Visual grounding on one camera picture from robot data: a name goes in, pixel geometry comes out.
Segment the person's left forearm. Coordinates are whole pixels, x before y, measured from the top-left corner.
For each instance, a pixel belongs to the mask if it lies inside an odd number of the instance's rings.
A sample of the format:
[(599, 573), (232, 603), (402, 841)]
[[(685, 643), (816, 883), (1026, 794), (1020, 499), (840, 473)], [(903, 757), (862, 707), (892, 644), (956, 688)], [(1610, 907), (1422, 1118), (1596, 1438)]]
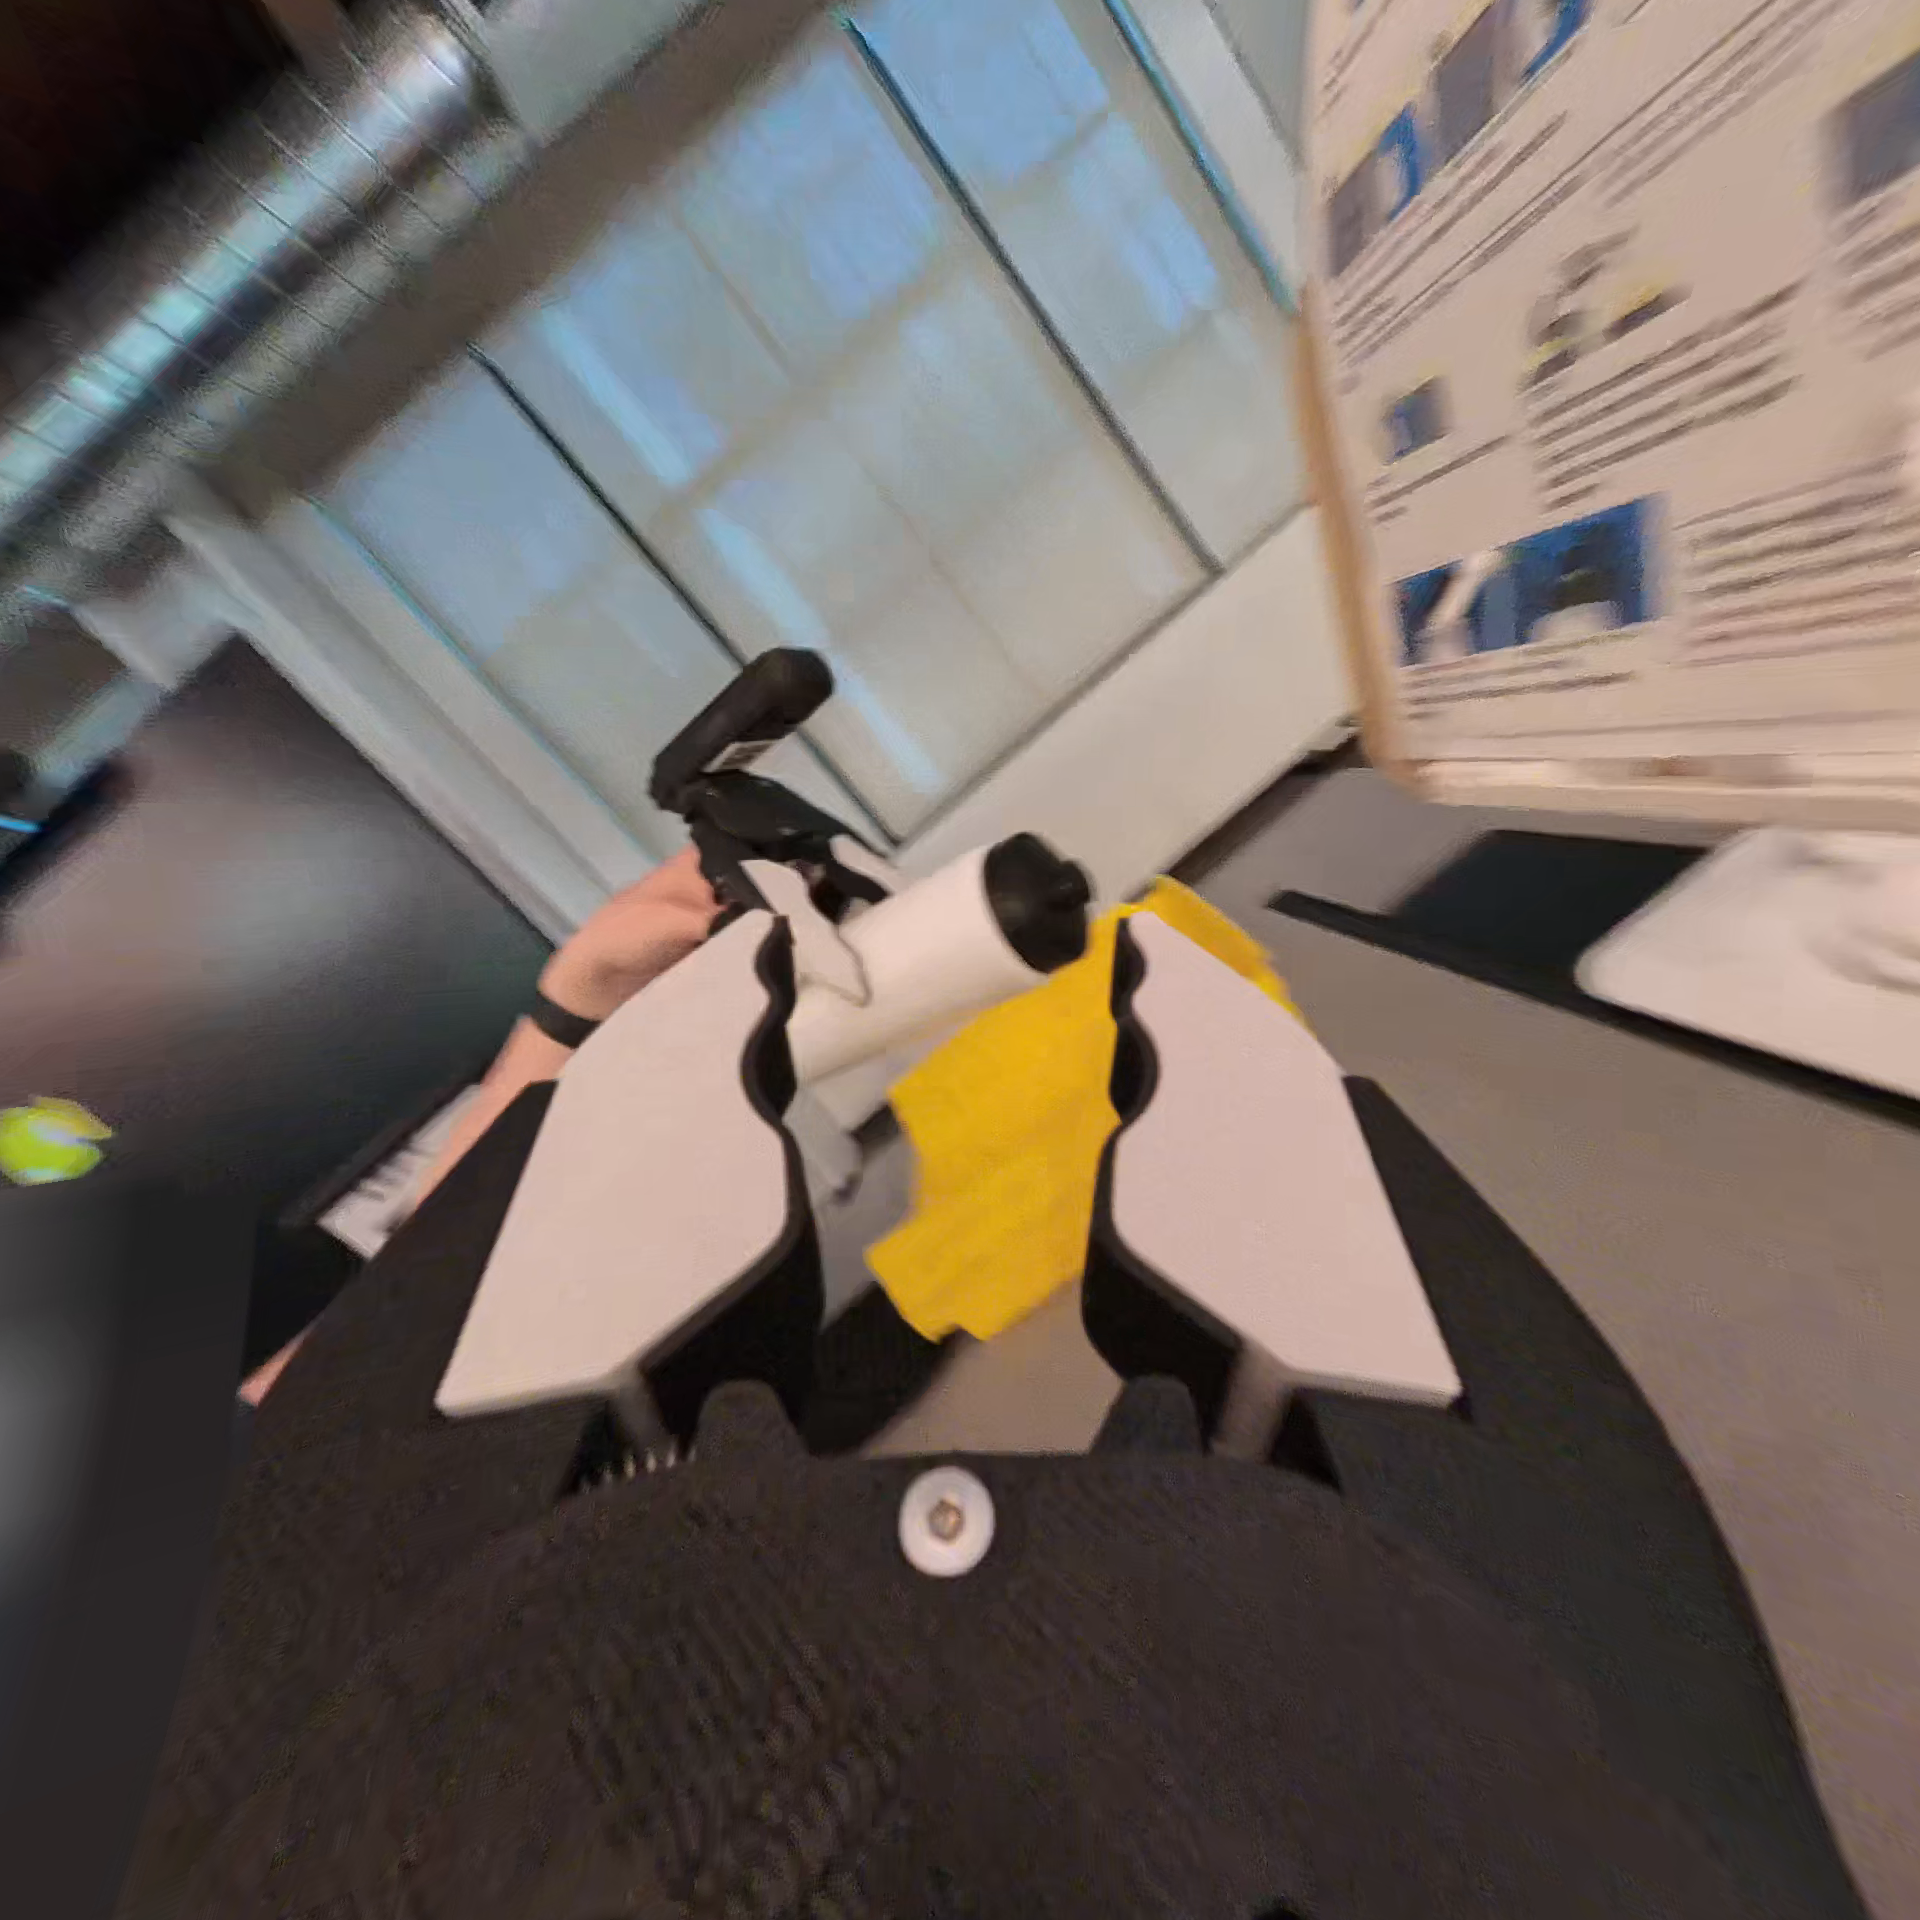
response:
[(445, 1368), (488, 1258), (483, 1240), (495, 1240), (511, 1200), (510, 1189), (495, 1192), (491, 1177), (504, 1171), (507, 1185), (514, 1185), (520, 1165), (514, 1148), (531, 1140), (525, 1125), (514, 1121), (504, 1148), (483, 1152), (480, 1174), (468, 1179), (458, 1165), (504, 1113), (533, 1097), (531, 1088), (557, 1082), (566, 1062), (566, 1046), (533, 1021), (517, 1021), (491, 1070), (444, 1131), (438, 1154), (406, 1192), (400, 1225), (381, 1256), (362, 1264), (323, 1312), (246, 1373), (232, 1395), (235, 1406), (259, 1408), (298, 1361), (302, 1345), (317, 1334), (323, 1348), (328, 1348), (338, 1328), (347, 1328), (352, 1340), (367, 1337), (367, 1328), (397, 1331), (406, 1354), (426, 1354), (438, 1370)]

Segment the black bottle lid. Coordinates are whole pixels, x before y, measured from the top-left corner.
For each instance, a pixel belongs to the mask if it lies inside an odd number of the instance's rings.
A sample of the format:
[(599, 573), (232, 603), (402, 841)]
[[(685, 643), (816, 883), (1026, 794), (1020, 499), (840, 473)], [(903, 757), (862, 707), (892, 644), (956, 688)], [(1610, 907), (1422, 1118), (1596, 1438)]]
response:
[(986, 850), (980, 885), (991, 921), (1012, 956), (1036, 976), (1054, 976), (1088, 950), (1088, 873), (1034, 832)]

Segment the black rectangular table pad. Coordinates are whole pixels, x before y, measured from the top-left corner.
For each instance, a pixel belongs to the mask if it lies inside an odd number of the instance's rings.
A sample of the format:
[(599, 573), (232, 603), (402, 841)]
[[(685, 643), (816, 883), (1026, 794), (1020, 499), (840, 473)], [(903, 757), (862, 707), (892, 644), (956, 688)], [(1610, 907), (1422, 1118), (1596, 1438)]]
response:
[(1494, 829), (1388, 907), (1284, 892), (1287, 921), (1510, 993), (1576, 997), (1576, 963), (1706, 849), (1567, 832)]

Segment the printed instruction sheet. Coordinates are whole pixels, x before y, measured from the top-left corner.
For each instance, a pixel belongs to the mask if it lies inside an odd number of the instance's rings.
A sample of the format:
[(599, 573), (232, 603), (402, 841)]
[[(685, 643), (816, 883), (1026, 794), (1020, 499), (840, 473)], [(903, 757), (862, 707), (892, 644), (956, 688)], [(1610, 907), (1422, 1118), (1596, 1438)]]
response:
[(1311, 4), (1411, 761), (1916, 753), (1917, 4)]

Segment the person's left hand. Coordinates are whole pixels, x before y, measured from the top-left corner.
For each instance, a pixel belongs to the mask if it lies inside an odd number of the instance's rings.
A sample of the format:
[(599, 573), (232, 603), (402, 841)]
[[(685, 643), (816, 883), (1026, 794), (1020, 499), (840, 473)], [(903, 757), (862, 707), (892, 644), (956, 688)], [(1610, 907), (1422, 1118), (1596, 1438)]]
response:
[(544, 964), (536, 993), (565, 1018), (602, 1025), (703, 947), (719, 915), (702, 856), (685, 846), (597, 907)]

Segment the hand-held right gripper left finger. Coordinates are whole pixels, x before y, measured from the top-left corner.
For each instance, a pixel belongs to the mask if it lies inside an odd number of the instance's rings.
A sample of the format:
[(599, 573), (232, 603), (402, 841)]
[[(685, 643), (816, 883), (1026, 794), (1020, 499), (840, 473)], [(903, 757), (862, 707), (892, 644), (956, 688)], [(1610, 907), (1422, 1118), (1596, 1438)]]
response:
[(788, 924), (744, 909), (612, 1016), (536, 1125), (437, 1389), (447, 1420), (608, 1402), (687, 1444), (708, 1395), (799, 1420), (824, 1312), (786, 1116)]

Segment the white plastic bottle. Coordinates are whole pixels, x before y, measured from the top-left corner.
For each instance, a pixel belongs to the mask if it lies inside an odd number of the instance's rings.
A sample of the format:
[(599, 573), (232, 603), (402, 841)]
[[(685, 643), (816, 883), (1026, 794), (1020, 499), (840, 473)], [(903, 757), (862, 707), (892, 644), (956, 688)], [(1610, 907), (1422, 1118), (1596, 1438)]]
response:
[(839, 924), (862, 956), (871, 1004), (856, 1011), (796, 990), (786, 1046), (802, 1088), (938, 1037), (1047, 979), (1012, 956), (991, 921), (980, 885), (991, 846)]

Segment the silver ceiling duct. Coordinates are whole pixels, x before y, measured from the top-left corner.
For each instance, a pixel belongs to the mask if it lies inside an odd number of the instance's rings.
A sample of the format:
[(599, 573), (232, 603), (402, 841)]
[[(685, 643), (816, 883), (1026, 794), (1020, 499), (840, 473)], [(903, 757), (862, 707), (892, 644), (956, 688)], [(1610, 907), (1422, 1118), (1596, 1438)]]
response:
[(4, 552), (222, 453), (458, 222), (499, 96), (440, 4), (288, 70), (4, 333)]

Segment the large dark wall screen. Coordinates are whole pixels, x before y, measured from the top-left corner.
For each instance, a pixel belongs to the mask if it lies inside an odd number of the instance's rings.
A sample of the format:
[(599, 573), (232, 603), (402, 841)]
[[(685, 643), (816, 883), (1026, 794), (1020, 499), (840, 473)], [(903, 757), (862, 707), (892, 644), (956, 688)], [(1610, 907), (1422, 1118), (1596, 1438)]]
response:
[(4, 886), (4, 1112), (272, 1213), (487, 1067), (551, 950), (280, 673), (229, 637)]

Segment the white stand base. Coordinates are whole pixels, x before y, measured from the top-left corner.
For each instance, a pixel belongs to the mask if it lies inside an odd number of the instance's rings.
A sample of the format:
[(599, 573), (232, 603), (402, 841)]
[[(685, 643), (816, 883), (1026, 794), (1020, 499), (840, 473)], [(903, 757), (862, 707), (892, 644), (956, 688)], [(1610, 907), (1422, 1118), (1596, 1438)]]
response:
[(1619, 1011), (1917, 1100), (1917, 841), (1742, 832), (1575, 963)]

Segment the black framed marker sign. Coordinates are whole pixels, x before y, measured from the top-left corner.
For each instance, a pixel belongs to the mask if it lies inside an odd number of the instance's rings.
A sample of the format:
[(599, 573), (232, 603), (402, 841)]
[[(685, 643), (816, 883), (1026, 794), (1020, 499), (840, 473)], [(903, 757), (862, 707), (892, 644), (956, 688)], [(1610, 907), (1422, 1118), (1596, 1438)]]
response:
[(378, 1258), (412, 1213), (428, 1171), (475, 1096), (478, 1082), (440, 1088), (381, 1126), (277, 1216), (277, 1234), (320, 1242), (326, 1253), (358, 1264)]

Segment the black framed window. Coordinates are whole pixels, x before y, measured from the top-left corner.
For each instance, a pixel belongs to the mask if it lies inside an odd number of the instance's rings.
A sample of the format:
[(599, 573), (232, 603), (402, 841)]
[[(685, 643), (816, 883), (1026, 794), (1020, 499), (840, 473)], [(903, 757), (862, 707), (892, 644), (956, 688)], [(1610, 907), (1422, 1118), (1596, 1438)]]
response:
[(836, 8), (312, 499), (640, 859), (666, 741), (898, 846), (1306, 500), (1288, 313), (1124, 4)]

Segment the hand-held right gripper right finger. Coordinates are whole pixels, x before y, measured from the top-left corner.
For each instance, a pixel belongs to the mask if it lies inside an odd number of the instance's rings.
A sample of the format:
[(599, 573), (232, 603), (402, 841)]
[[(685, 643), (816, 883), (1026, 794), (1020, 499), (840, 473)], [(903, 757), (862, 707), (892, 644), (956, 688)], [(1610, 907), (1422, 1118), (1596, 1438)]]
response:
[(1080, 1312), (1203, 1448), (1267, 1456), (1306, 1393), (1446, 1412), (1463, 1384), (1347, 1076), (1284, 1006), (1155, 915), (1116, 931), (1116, 1126)]

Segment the yellow plastic bin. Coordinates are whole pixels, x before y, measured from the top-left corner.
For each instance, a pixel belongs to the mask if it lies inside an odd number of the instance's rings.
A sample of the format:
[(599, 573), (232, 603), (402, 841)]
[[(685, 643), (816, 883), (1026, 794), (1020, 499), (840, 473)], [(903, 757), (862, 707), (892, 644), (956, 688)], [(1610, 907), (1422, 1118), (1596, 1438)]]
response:
[(1116, 1126), (1117, 926), (1149, 915), (1293, 1011), (1260, 941), (1173, 877), (1091, 924), (1080, 957), (974, 1018), (896, 1082), (914, 1149), (903, 1225), (869, 1251), (886, 1304), (927, 1341), (991, 1340), (1076, 1282)]

